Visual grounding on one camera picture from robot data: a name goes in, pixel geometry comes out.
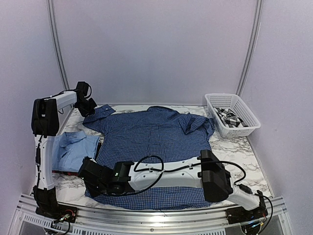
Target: ventilation grille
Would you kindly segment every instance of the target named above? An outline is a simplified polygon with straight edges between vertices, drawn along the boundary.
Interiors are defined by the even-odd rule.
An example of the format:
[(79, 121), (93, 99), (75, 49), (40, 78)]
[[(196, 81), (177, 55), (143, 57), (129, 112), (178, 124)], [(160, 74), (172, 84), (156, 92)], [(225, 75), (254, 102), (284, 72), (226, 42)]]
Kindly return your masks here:
[[(45, 227), (47, 229), (51, 228), (52, 221), (46, 218), (40, 218), (34, 215), (25, 214), (24, 221), (29, 222), (31, 224)], [(75, 224), (71, 224), (71, 231), (68, 233), (69, 235), (134, 235), (128, 233), (110, 233), (107, 231), (103, 231), (103, 229), (91, 229), (91, 228), (81, 228), (77, 227)], [(53, 225), (52, 228), (56, 230), (61, 230), (61, 227), (58, 225)], [(217, 229), (217, 230), (210, 230), (210, 231), (203, 231), (201, 233), (183, 233), (183, 234), (176, 234), (176, 235), (226, 235), (225, 229)]]

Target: shirt sleeve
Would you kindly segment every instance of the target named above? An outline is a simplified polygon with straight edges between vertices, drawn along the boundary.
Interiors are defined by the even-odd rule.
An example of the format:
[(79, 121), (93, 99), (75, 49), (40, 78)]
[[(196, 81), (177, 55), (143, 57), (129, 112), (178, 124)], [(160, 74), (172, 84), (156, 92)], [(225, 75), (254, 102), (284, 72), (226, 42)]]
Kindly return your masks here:
[(103, 105), (100, 108), (95, 109), (95, 113), (93, 115), (86, 117), (83, 125), (91, 130), (106, 134), (112, 123), (105, 121), (105, 118), (114, 112), (115, 110), (108, 104)]
[(181, 117), (179, 123), (185, 134), (192, 133), (199, 128), (204, 128), (207, 133), (207, 138), (209, 139), (214, 133), (214, 123), (211, 118), (195, 114), (186, 114)]

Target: marble surface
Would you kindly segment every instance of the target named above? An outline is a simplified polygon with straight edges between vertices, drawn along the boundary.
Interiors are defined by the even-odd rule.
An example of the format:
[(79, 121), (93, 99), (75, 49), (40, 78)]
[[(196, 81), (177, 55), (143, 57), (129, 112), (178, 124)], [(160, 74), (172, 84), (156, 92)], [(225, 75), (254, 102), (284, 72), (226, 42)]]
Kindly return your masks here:
[[(116, 105), (112, 106), (116, 110), (114, 114), (130, 113), (147, 110), (150, 105)], [(166, 106), (182, 114), (197, 114), (206, 116), (206, 110), (203, 106)], [(75, 132), (84, 130), (86, 135), (99, 135), (100, 141), (103, 141), (103, 134), (90, 130), (83, 126), (84, 118), (74, 109), (68, 119), (63, 132)], [(235, 162), (242, 166), (246, 171), (246, 178), (243, 184), (251, 187), (253, 190), (260, 190), (265, 196), (271, 196), (267, 182), (262, 174), (257, 159), (249, 145), (246, 137), (222, 138), (218, 131), (210, 138), (210, 144), (214, 154), (223, 161)], [(225, 168), (231, 173), (236, 180), (242, 177), (242, 172), (235, 166), (226, 165)], [(106, 209), (119, 209), (111, 205), (100, 204), (93, 199), (85, 196), (85, 185), (83, 180), (76, 176), (67, 176), (53, 173), (54, 182), (57, 189), (57, 199), (59, 202), (70, 203), (80, 206), (97, 207)], [(231, 205), (232, 202), (223, 201), (215, 203), (211, 207), (220, 207)]]

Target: robotic arm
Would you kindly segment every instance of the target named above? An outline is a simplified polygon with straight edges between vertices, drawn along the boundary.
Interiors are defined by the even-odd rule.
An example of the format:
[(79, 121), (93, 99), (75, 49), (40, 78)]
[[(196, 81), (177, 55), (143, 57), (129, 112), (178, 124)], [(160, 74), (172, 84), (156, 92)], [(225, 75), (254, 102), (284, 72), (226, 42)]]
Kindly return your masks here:
[[(38, 205), (36, 213), (57, 219), (58, 222), (75, 222), (77, 215), (77, 208), (58, 204), (52, 180), (52, 147), (59, 131), (58, 111), (74, 104), (83, 117), (94, 114), (96, 103), (92, 98), (88, 99), (89, 88), (88, 83), (78, 82), (74, 90), (34, 102), (31, 126), (36, 145), (37, 183), (33, 188)], [(157, 158), (160, 163), (143, 163), (147, 158)], [(209, 150), (202, 150), (199, 157), (181, 162), (164, 163), (158, 156), (148, 156), (136, 163), (117, 162), (114, 169), (85, 158), (79, 177), (84, 180), (93, 197), (102, 193), (127, 196), (154, 187), (185, 186), (203, 188), (204, 198), (208, 202), (228, 200), (240, 205), (239, 208), (226, 210), (230, 224), (268, 215), (262, 192), (252, 192), (249, 187), (233, 182), (223, 163), (229, 162), (219, 161)]]

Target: shirt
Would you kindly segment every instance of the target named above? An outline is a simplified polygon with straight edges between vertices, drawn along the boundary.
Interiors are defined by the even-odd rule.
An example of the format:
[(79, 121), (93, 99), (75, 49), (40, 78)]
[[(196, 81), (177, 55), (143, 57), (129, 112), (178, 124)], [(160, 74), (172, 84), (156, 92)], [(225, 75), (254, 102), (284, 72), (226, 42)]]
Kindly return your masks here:
[(95, 157), (99, 138), (87, 136), (84, 131), (64, 132), (56, 136), (52, 148), (52, 170), (78, 172), (84, 157)]
[[(183, 161), (210, 150), (209, 138), (214, 132), (211, 118), (180, 114), (165, 107), (154, 106), (147, 111), (110, 115), (109, 105), (95, 109), (84, 125), (105, 135), (97, 162), (111, 169), (116, 162), (133, 161), (149, 155), (160, 156), (164, 162)], [(147, 159), (146, 163), (157, 163)], [(144, 193), (123, 197), (99, 195), (94, 200), (131, 210), (179, 210), (210, 206), (202, 188), (152, 188)]]

